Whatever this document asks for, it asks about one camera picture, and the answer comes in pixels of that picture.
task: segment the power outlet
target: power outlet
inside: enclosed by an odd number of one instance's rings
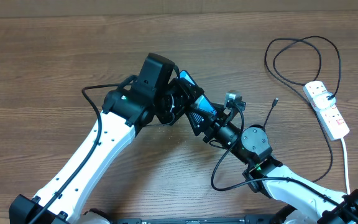
[[[319,98],[321,95],[329,93],[321,81],[307,83],[303,87],[303,91],[311,102],[313,109],[316,110],[317,117],[331,140],[341,139],[349,133],[350,129],[335,105],[336,99],[333,98],[331,101],[326,100],[325,102],[320,101],[322,99]]]

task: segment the white power strip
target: white power strip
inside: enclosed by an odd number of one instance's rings
[[[303,91],[311,103],[311,106],[317,113],[317,117],[326,130],[329,138],[333,140],[340,139],[343,146],[344,166],[345,166],[345,183],[346,192],[350,194],[349,171],[347,168],[347,151],[345,140],[343,137],[349,133],[349,127],[343,119],[341,113],[335,105],[336,99],[329,100],[332,93],[321,81],[313,81],[307,83],[303,87]]]

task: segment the robotic arm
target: robotic arm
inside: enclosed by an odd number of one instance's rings
[[[168,83],[173,71],[177,77]],[[228,92],[223,105],[211,103],[185,70],[179,72],[172,61],[156,54],[149,54],[139,76],[132,80],[130,90],[123,88],[130,82],[126,80],[106,95],[98,146],[64,191],[47,206],[94,144],[98,122],[63,169],[31,200],[17,196],[9,208],[11,224],[29,223],[45,206],[47,210],[34,223],[109,223],[100,213],[88,212],[81,216],[94,186],[116,156],[154,116],[163,124],[173,125],[184,114],[196,136],[204,133],[204,142],[215,139],[248,164],[243,176],[254,192],[290,205],[276,215],[273,223],[290,223],[300,215],[308,221],[306,223],[358,222],[358,190],[346,195],[296,175],[274,158],[262,126],[253,125],[241,132],[231,123],[246,107],[238,92]]]

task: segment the table surface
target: table surface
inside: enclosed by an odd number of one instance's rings
[[[149,52],[188,70],[213,102],[222,103],[228,90],[239,90],[247,102],[246,126],[262,124],[279,97],[267,126],[274,154],[297,174],[319,177],[328,168],[329,151],[316,118],[263,63],[274,38],[309,35],[329,38],[341,53],[337,106],[351,129],[346,144],[355,189],[358,11],[0,19],[0,223],[8,222],[14,198],[31,198],[88,135],[96,117],[81,89],[137,74]],[[323,56],[319,79],[334,91],[336,53],[324,41],[310,41]],[[287,43],[272,46],[270,63]],[[299,45],[283,53],[277,67],[288,78],[307,82],[317,71],[317,54]],[[100,106],[108,91],[89,94]],[[341,143],[331,145],[333,168],[318,183],[345,191]],[[248,187],[214,191],[211,172],[222,153],[202,136],[194,137],[185,117],[172,127],[144,128],[107,170],[84,209],[95,207],[116,218],[183,218],[275,213],[284,206]],[[243,170],[228,156],[216,185],[243,181]]]

